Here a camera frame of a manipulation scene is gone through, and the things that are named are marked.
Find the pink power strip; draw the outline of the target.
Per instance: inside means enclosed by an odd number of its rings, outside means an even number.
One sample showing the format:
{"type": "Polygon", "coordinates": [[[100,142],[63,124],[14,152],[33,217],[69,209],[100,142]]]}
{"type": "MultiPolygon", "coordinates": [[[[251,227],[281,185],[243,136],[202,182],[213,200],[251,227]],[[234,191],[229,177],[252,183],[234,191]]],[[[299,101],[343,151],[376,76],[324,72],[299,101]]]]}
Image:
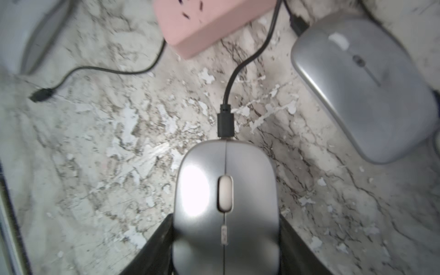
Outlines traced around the pink power strip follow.
{"type": "Polygon", "coordinates": [[[154,13],[165,41],[189,59],[276,6],[267,0],[158,0],[154,13]]]}

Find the aluminium front rail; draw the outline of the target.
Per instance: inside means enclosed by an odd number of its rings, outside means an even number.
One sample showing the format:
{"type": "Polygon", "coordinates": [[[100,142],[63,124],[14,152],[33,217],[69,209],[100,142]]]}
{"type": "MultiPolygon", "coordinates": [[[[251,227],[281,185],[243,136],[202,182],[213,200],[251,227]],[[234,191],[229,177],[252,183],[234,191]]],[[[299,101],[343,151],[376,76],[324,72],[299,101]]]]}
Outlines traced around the aluminium front rail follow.
{"type": "Polygon", "coordinates": [[[1,274],[32,275],[23,238],[1,167],[1,274]]]}

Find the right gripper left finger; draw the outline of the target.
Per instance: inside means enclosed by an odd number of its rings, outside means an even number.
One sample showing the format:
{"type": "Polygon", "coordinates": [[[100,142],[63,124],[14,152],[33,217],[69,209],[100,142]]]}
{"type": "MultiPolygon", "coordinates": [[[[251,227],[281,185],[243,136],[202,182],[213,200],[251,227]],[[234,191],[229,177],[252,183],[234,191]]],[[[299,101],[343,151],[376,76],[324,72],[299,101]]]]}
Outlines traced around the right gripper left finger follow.
{"type": "Polygon", "coordinates": [[[173,274],[172,244],[173,214],[169,214],[120,275],[173,274]]]}

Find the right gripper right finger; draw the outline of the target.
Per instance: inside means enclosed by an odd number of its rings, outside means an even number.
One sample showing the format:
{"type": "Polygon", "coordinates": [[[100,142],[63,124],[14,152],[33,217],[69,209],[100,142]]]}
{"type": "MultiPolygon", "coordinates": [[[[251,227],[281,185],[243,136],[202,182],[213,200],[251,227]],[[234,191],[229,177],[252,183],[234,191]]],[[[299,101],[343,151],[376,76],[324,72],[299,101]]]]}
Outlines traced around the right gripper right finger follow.
{"type": "Polygon", "coordinates": [[[280,214],[280,275],[332,275],[280,214]]]}

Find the white wireless mouse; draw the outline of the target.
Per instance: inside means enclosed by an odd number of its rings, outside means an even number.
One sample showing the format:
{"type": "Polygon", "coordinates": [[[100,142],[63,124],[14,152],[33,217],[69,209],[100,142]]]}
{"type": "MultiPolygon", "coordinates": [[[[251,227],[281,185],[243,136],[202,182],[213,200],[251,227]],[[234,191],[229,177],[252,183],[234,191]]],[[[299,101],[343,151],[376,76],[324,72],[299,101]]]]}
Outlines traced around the white wireless mouse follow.
{"type": "Polygon", "coordinates": [[[1,1],[1,66],[30,74],[46,54],[72,1],[1,1]]]}

